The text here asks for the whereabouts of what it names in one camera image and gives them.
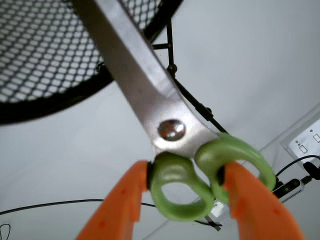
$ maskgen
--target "scissor blade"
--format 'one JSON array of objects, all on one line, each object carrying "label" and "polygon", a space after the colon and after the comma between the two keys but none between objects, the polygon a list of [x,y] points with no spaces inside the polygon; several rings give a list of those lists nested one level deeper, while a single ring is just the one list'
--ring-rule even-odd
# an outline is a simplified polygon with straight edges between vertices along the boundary
[{"label": "scissor blade", "polygon": [[[190,111],[118,0],[72,2],[153,145],[192,158],[201,145],[218,137]],[[179,127],[184,127],[180,137],[168,140],[160,135],[160,125],[168,120],[177,120]]]}]

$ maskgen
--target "scissor pivot screw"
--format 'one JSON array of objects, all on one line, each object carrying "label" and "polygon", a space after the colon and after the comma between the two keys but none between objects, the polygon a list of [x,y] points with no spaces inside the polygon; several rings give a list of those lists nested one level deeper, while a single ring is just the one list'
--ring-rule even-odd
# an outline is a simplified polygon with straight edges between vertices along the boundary
[{"label": "scissor pivot screw", "polygon": [[186,133],[186,126],[179,120],[163,121],[158,127],[158,133],[167,141],[177,141]]}]

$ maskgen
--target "black wire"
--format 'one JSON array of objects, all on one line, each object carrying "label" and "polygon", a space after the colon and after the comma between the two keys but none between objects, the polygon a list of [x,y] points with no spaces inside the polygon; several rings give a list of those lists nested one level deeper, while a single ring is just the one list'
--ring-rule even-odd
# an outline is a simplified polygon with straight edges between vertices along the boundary
[{"label": "black wire", "polygon": [[11,226],[10,226],[10,224],[8,224],[8,223],[2,224],[2,225],[0,226],[0,240],[2,240],[1,228],[2,228],[3,226],[8,226],[8,227],[9,227],[8,236],[6,237],[6,240],[8,240],[9,235],[10,235],[10,232],[11,232]]},{"label": "black wire", "polygon": [[287,168],[291,167],[293,164],[296,164],[297,162],[300,162],[301,160],[304,159],[309,159],[309,158],[317,158],[320,160],[320,156],[318,155],[308,155],[308,156],[303,156],[298,158],[297,160],[294,160],[293,162],[290,162],[287,166],[285,166],[284,168],[282,168],[277,174],[276,176],[278,177],[280,174],[282,174]]},{"label": "black wire", "polygon": [[[10,214],[10,213],[14,213],[14,212],[22,211],[22,210],[27,210],[27,209],[36,209],[36,208],[42,208],[42,207],[48,207],[48,206],[54,206],[54,205],[76,204],[76,203],[87,203],[87,202],[103,202],[103,201],[104,201],[104,199],[79,199],[79,200],[71,200],[71,201],[48,202],[48,203],[42,203],[42,204],[36,204],[36,205],[30,205],[30,206],[22,206],[22,207],[13,208],[10,210],[0,211],[0,215]],[[154,204],[144,203],[144,202],[142,202],[141,205],[153,207],[153,208],[156,207],[156,205],[154,205]],[[205,222],[201,222],[201,221],[197,221],[197,220],[195,220],[195,222],[198,224],[210,226],[209,223],[205,223]]]}]

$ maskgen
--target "wall socket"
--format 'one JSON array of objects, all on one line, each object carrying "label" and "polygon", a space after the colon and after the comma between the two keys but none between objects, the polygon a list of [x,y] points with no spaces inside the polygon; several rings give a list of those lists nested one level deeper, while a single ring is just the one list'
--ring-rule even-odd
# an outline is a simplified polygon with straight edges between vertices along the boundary
[{"label": "wall socket", "polygon": [[[308,155],[320,156],[320,112],[297,127],[280,144],[293,159]],[[313,159],[307,158],[301,162],[311,162]]]}]

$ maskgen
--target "black mesh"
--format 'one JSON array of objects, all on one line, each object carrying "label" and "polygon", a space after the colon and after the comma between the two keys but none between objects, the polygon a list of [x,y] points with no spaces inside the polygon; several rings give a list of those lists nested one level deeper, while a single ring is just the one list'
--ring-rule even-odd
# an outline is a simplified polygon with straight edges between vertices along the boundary
[{"label": "black mesh", "polygon": [[[142,30],[162,1],[123,3]],[[63,93],[94,75],[101,61],[69,2],[0,1],[0,103]]]}]

